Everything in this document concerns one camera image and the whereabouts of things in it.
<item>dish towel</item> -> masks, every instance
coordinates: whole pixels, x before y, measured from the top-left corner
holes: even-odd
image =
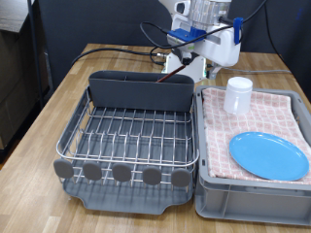
[[[229,152],[229,142],[235,135],[249,131],[263,132],[293,143],[305,153],[310,163],[311,149],[294,119],[289,96],[253,91],[251,110],[245,115],[236,116],[224,110],[225,90],[206,88],[202,93],[210,177],[270,183],[311,184],[310,171],[305,177],[294,182],[261,179],[243,169]]]

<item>wooden table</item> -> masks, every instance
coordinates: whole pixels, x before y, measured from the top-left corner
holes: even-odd
[[[88,45],[149,51],[151,48]],[[241,53],[238,69],[286,69],[275,54]],[[161,216],[133,215],[86,210],[81,200],[62,189],[52,163],[58,159],[55,145],[87,86],[88,76],[97,70],[160,72],[149,57],[116,51],[90,54],[70,70],[45,109],[24,136],[0,172],[0,233],[35,232],[311,232],[303,226],[214,220],[199,216],[193,198],[185,205],[169,207]],[[308,110],[311,105],[291,74],[253,74],[222,70],[214,81],[200,84],[226,85],[233,76],[244,76],[255,87],[292,89]]]

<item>gray plastic bin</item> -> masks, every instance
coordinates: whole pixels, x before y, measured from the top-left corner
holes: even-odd
[[[202,90],[219,86],[199,86],[195,92],[197,125],[203,124]],[[310,145],[311,117],[299,95],[290,90],[254,89],[290,96],[299,127]],[[311,185],[251,182],[208,175],[205,132],[197,128],[197,146],[200,151],[199,172],[196,181],[195,208],[199,215],[211,218],[263,221],[274,223],[310,225]]]

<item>light blue plastic plate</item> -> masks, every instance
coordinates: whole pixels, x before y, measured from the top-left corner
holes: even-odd
[[[240,166],[261,178],[290,182],[309,172],[305,154],[292,143],[272,134],[238,134],[231,139],[229,147]]]

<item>white cup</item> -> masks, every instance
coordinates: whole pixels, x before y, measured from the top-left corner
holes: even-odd
[[[225,91],[224,110],[229,114],[242,115],[250,111],[253,82],[242,77],[229,79]]]

